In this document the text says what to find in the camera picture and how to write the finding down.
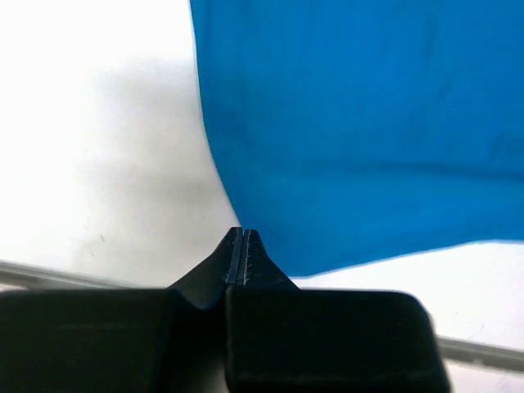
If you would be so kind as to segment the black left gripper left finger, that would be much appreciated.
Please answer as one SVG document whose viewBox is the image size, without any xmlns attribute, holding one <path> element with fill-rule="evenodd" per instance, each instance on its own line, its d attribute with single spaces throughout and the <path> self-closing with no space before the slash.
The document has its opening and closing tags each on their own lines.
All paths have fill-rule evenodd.
<svg viewBox="0 0 524 393">
<path fill-rule="evenodd" d="M 189 392 L 222 357 L 224 292 L 242 245 L 231 228 L 165 288 L 1 294 L 4 392 Z"/>
</svg>

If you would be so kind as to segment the blue t-shirt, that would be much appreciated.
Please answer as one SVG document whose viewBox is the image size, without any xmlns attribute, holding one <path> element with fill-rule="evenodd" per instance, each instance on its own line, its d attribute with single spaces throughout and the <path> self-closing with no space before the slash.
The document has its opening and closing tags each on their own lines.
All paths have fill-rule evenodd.
<svg viewBox="0 0 524 393">
<path fill-rule="evenodd" d="M 522 240 L 522 2 L 191 11 L 219 176 L 286 274 Z"/>
</svg>

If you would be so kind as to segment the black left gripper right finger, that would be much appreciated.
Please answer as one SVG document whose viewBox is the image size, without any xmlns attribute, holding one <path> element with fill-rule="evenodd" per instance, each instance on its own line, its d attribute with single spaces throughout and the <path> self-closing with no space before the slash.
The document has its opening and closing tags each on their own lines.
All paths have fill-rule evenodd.
<svg viewBox="0 0 524 393">
<path fill-rule="evenodd" d="M 397 291 L 300 289 L 244 232 L 228 281 L 231 392 L 447 392 L 431 320 Z"/>
</svg>

